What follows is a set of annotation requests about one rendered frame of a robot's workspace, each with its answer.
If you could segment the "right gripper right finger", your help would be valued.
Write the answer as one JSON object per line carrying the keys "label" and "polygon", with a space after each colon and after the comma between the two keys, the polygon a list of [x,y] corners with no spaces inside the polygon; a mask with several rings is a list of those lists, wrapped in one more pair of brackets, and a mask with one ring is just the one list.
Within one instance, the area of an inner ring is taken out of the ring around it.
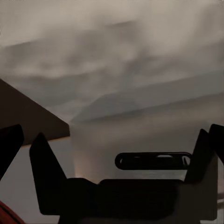
{"label": "right gripper right finger", "polygon": [[208,140],[224,164],[224,126],[212,124]]}

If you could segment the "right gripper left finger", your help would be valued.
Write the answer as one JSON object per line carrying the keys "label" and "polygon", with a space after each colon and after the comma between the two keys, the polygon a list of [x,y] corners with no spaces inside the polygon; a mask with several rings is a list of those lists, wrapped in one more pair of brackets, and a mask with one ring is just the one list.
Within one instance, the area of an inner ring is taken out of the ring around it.
{"label": "right gripper left finger", "polygon": [[24,142],[20,124],[0,130],[0,180]]}

